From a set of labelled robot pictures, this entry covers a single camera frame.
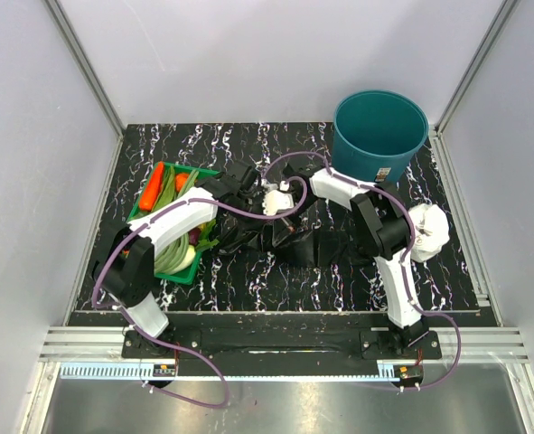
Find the black trash bag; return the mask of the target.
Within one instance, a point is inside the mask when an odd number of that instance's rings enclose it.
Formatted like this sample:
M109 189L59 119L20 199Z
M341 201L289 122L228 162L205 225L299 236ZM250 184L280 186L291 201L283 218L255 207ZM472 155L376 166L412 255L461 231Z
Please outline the black trash bag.
M259 220L223 211L220 221L222 227L216 231L218 246L212 249L220 256L244 251L272 253L276 259L298 268L370 264L349 232L324 227L299 229L296 216Z

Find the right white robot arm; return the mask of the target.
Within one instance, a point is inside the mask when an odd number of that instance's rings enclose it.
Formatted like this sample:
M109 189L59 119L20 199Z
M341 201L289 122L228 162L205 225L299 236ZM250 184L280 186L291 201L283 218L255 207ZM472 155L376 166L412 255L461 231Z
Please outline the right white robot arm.
M331 167L305 171L287 165L283 174L304 180L308 199L326 199L351 212L358 248L375 261L387 296L389 349L401 358L411 356L426 337L428 326L411 270L416 225L397 188L390 183L362 182Z

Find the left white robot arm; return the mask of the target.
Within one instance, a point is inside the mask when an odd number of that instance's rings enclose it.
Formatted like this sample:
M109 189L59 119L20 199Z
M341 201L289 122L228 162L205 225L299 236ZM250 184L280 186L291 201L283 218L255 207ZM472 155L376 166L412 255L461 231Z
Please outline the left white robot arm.
M173 335L153 294L157 276L180 274L199 260L219 210L251 213L257 182L258 171L241 163L227 172L159 163L132 219L103 234L108 247L92 270L93 306L120 307L148 353L169 354Z

